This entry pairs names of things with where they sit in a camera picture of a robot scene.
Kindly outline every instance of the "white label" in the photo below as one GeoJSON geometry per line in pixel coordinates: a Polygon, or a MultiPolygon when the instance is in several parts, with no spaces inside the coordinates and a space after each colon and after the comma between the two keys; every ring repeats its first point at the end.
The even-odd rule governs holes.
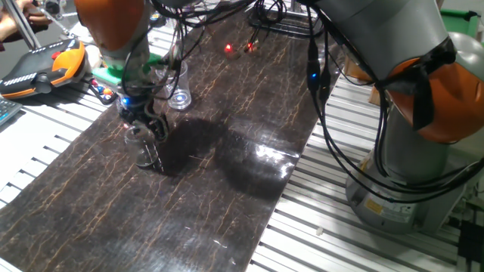
{"type": "MultiPolygon", "coordinates": [[[[378,188],[376,188],[375,186],[372,186],[371,189],[379,193],[381,196],[385,196],[388,198],[391,197],[381,192],[381,190],[378,190],[378,188]]],[[[391,203],[370,193],[365,200],[365,207],[367,209],[380,215],[381,217],[402,223],[408,223],[410,221],[415,206],[415,204],[391,203]]]]}

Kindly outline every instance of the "keyboard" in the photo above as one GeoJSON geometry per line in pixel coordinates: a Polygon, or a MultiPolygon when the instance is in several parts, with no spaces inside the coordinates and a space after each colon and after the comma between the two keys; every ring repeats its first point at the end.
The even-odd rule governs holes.
{"type": "Polygon", "coordinates": [[[5,124],[22,108],[22,104],[0,98],[0,125],[5,124]]]}

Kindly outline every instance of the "metal frame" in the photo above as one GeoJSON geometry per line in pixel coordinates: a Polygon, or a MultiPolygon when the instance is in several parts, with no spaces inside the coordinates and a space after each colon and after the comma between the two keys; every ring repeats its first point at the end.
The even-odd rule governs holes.
{"type": "Polygon", "coordinates": [[[2,3],[7,9],[8,14],[14,19],[17,29],[29,49],[32,51],[41,48],[42,46],[36,34],[32,31],[29,22],[27,22],[27,19],[23,15],[23,11],[20,10],[15,0],[2,0],[2,3]]]}

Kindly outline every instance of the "black device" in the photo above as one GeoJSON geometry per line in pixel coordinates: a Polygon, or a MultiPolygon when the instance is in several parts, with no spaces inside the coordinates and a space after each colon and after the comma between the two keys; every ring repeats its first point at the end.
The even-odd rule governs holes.
{"type": "Polygon", "coordinates": [[[0,94],[18,99],[45,94],[53,87],[78,82],[85,74],[84,44],[75,39],[55,42],[23,55],[2,79],[0,94]]]}
{"type": "Polygon", "coordinates": [[[0,125],[5,124],[22,108],[22,104],[0,98],[0,125]]]}

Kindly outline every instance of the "person's hand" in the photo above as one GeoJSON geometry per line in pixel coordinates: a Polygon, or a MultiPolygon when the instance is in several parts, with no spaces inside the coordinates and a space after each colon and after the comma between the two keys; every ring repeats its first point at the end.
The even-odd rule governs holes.
{"type": "MultiPolygon", "coordinates": [[[[35,13],[29,13],[28,10],[35,9],[36,7],[32,4],[32,0],[17,0],[17,5],[20,10],[23,11],[26,19],[33,25],[44,26],[49,24],[51,21],[45,17],[45,15],[38,11],[35,13]]],[[[0,42],[5,40],[7,37],[15,34],[17,32],[17,24],[14,19],[8,14],[5,7],[0,11],[0,42]]]]}

